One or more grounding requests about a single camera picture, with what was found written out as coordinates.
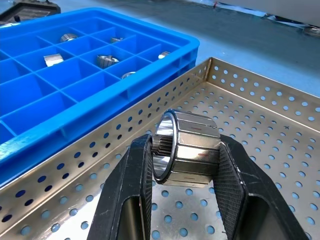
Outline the metal nut middle compartment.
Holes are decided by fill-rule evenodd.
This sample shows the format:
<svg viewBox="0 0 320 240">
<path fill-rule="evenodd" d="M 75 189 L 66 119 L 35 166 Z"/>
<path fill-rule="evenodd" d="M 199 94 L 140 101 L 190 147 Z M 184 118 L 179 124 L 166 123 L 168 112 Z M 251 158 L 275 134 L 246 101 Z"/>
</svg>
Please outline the metal nut middle compartment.
<svg viewBox="0 0 320 240">
<path fill-rule="evenodd" d="M 108 68 L 114 64 L 119 63 L 120 61 L 113 57 L 112 55 L 97 55 L 96 57 L 96 63 L 97 66 L 101 69 Z"/>
</svg>

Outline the black boxy device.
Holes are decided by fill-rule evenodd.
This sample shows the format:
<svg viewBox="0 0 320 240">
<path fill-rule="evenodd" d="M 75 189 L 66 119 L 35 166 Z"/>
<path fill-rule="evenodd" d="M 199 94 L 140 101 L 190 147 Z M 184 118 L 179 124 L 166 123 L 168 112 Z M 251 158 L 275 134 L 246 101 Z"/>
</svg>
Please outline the black boxy device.
<svg viewBox="0 0 320 240">
<path fill-rule="evenodd" d="M 49 0 L 13 0 L 13 5 L 0 13 L 0 26 L 20 24 L 60 13 L 61 8 Z"/>
</svg>

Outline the blue compartment tray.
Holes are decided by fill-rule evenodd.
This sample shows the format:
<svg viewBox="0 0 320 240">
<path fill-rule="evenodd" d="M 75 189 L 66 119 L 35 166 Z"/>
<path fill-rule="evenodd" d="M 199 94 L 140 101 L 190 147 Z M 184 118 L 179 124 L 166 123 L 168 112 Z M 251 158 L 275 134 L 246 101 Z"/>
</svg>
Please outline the blue compartment tray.
<svg viewBox="0 0 320 240">
<path fill-rule="evenodd" d="M 199 45 L 104 8 L 0 27 L 0 187 L 193 68 Z M 47 67 L 54 54 L 64 61 Z M 102 69 L 97 55 L 119 62 Z"/>
</svg>

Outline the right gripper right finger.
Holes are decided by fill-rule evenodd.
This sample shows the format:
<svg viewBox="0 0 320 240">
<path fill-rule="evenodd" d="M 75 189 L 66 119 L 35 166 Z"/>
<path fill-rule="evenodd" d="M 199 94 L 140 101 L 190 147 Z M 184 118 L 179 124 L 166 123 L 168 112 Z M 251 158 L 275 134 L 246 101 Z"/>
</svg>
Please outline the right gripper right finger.
<svg viewBox="0 0 320 240">
<path fill-rule="evenodd" d="M 238 142 L 222 142 L 213 176 L 228 240 L 309 240 L 272 179 Z"/>
</svg>

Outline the perforated metal tray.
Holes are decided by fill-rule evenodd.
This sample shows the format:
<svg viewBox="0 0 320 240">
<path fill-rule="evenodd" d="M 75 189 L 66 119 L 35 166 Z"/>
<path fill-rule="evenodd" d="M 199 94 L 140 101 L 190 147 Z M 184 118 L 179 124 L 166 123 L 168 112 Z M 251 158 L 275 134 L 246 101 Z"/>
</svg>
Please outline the perforated metal tray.
<svg viewBox="0 0 320 240">
<path fill-rule="evenodd" d="M 212 118 L 320 240 L 320 97 L 213 57 L 0 188 L 0 240 L 107 240 L 122 157 L 167 109 Z"/>
</svg>

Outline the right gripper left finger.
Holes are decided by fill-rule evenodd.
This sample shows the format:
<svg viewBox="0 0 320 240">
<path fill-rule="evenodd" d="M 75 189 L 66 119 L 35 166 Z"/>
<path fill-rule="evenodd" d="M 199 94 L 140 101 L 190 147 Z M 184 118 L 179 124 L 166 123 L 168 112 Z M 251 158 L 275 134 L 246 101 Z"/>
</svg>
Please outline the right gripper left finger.
<svg viewBox="0 0 320 240">
<path fill-rule="evenodd" d="M 86 240 L 150 240 L 151 145 L 149 134 L 134 139 L 107 177 Z"/>
</svg>

